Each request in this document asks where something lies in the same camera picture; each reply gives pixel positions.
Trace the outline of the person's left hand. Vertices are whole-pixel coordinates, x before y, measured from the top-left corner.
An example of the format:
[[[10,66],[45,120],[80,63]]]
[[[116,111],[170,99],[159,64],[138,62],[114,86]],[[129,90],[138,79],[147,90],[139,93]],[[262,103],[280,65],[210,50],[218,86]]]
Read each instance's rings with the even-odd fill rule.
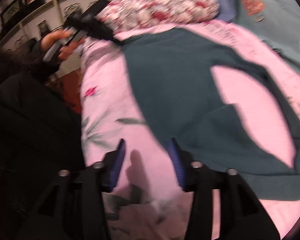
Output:
[[[59,29],[47,34],[40,42],[40,48],[44,53],[43,61],[47,63],[65,61],[83,43],[86,34],[86,31],[76,31],[74,28]]]

